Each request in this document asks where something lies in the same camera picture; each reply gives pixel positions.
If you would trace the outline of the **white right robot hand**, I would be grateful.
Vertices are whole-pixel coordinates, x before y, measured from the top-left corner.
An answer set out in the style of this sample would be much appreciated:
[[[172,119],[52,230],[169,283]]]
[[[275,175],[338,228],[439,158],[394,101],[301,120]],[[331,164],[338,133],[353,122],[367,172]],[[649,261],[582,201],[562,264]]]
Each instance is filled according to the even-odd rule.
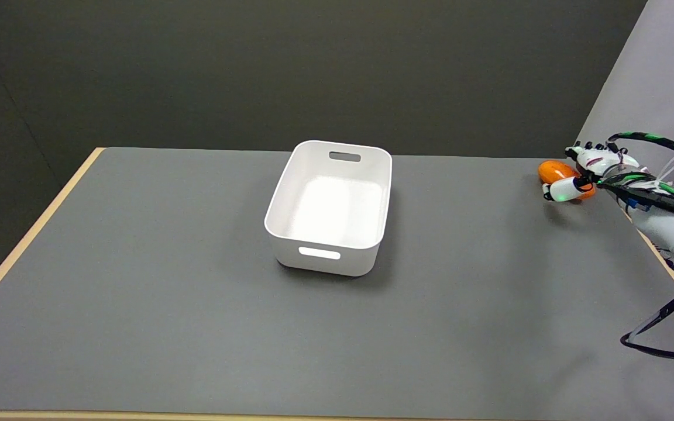
[[[619,170],[639,171],[639,162],[628,155],[625,147],[612,142],[581,146],[575,142],[565,149],[572,165],[561,161],[545,161],[538,167],[541,191],[548,202],[573,202],[588,199],[597,191],[597,182]]]

